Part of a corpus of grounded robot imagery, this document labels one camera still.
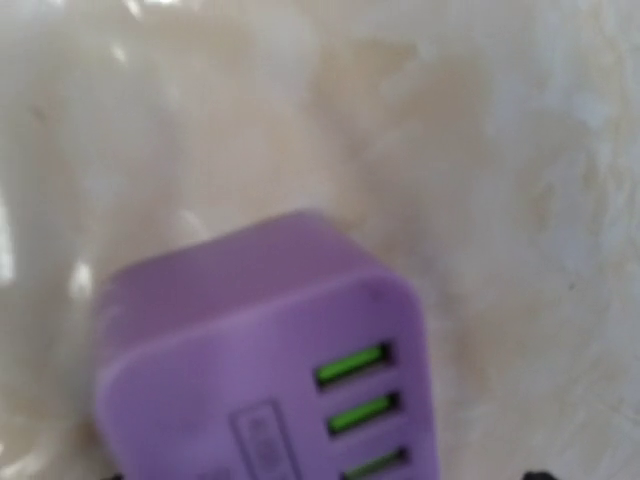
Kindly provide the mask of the purple power strip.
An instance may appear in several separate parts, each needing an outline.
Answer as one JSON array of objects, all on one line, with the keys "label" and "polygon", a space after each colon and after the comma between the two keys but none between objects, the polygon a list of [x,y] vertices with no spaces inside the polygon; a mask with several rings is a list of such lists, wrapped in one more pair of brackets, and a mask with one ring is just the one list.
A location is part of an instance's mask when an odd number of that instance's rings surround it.
[{"label": "purple power strip", "polygon": [[94,412],[127,479],[435,479],[421,303],[322,216],[132,265],[96,305]]}]

